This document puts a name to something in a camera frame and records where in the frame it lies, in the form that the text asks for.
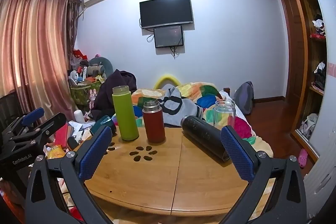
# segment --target pink shoe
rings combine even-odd
[[[308,157],[307,151],[305,149],[301,149],[299,158],[298,158],[298,163],[301,168],[304,168],[306,166],[307,157]]]

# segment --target red bottle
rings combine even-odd
[[[162,107],[158,101],[147,101],[142,109],[148,142],[160,143],[166,138]]]

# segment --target wooden floor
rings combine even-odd
[[[298,158],[302,147],[290,135],[296,109],[284,101],[256,103],[252,113],[246,116],[254,132],[265,140],[272,148],[274,157],[286,159],[290,155]],[[301,169],[304,176],[313,167],[308,157],[305,168]]]

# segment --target green bottle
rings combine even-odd
[[[112,99],[121,138],[124,141],[133,141],[139,137],[139,131],[137,122],[135,121],[129,87],[127,85],[120,85],[114,87],[112,91]]]

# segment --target clear glass cup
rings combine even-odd
[[[234,126],[236,104],[231,99],[217,100],[213,112],[213,126],[222,129],[224,126]]]

